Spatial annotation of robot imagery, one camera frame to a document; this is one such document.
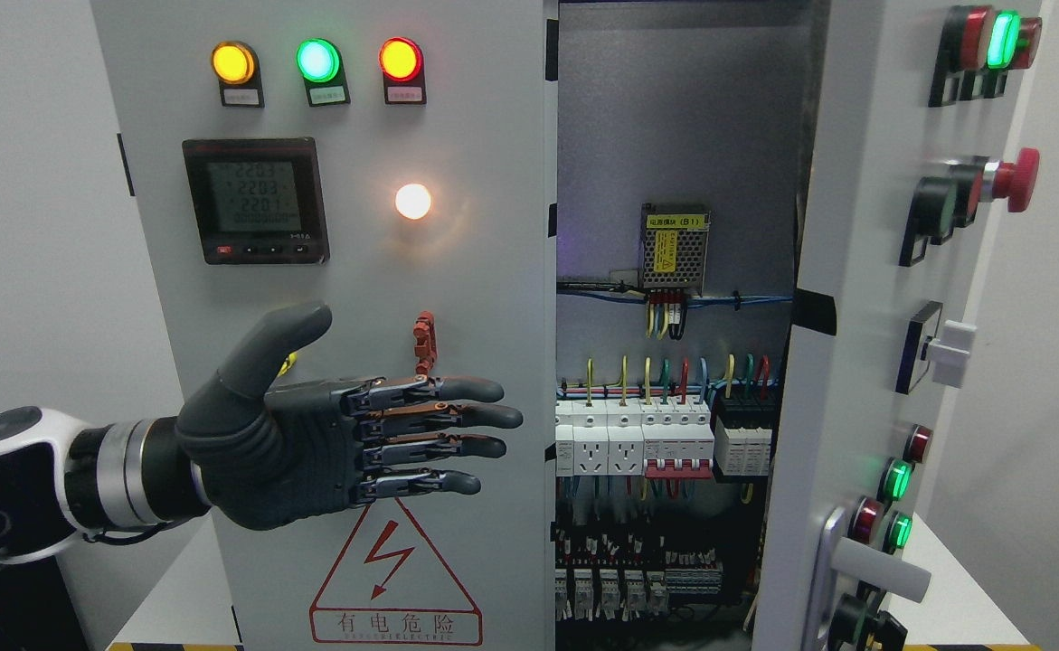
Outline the dark grey robot left hand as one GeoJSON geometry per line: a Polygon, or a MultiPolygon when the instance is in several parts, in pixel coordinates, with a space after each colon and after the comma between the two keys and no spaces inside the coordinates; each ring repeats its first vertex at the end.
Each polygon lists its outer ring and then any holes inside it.
{"type": "Polygon", "coordinates": [[[475,376],[307,381],[274,386],[290,352],[326,333],[328,305],[268,312],[186,401],[179,445],[200,469],[208,502],[248,529],[337,514],[382,498],[474,495],[450,457],[500,458],[506,444],[475,426],[515,429],[524,415],[475,376]]]}

